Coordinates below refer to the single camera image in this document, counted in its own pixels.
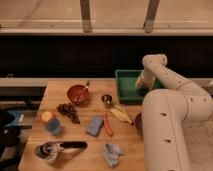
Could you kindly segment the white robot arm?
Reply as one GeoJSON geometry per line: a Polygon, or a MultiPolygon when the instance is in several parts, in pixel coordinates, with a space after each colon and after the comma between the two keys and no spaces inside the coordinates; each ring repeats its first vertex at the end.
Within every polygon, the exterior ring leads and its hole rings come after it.
{"type": "Polygon", "coordinates": [[[168,69],[164,54],[146,55],[136,81],[148,88],[142,102],[145,171],[191,171],[183,121],[204,121],[213,98],[195,82],[168,69]]]}

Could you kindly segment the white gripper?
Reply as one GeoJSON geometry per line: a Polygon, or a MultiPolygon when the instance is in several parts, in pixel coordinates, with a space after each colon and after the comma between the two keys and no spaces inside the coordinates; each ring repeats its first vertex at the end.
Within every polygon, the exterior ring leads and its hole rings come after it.
{"type": "Polygon", "coordinates": [[[143,69],[136,80],[135,87],[137,89],[147,88],[148,90],[150,90],[153,87],[154,81],[155,76],[153,75],[153,73],[146,69],[143,69]]]}

